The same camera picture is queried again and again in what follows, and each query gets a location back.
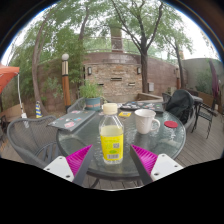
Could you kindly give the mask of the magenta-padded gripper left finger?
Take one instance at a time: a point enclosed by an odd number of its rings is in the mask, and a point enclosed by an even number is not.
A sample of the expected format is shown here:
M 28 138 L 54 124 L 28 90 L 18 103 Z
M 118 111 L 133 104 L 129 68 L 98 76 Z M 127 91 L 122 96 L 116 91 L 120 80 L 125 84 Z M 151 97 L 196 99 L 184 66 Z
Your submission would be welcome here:
M 93 154 L 93 145 L 89 145 L 67 157 L 58 156 L 44 170 L 81 186 Z

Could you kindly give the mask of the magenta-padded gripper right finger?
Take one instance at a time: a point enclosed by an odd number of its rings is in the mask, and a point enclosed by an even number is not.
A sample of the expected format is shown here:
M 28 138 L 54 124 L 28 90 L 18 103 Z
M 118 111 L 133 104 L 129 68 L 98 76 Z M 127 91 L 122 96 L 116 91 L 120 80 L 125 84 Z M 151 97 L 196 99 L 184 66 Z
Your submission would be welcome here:
M 133 144 L 130 145 L 130 155 L 144 185 L 182 169 L 182 166 L 168 155 L 156 155 Z

